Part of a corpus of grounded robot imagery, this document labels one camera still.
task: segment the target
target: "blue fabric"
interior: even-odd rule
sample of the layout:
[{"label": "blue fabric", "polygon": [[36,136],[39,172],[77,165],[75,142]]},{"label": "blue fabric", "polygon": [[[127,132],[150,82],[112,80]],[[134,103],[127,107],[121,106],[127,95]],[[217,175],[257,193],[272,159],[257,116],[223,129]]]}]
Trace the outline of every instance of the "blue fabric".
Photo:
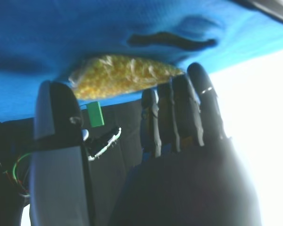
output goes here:
[{"label": "blue fabric", "polygon": [[[157,32],[216,45],[186,51],[127,44],[132,34]],[[214,72],[282,48],[283,24],[230,0],[0,0],[0,121],[32,117],[40,83],[66,82],[86,56],[133,54],[182,68],[198,61]]]}]

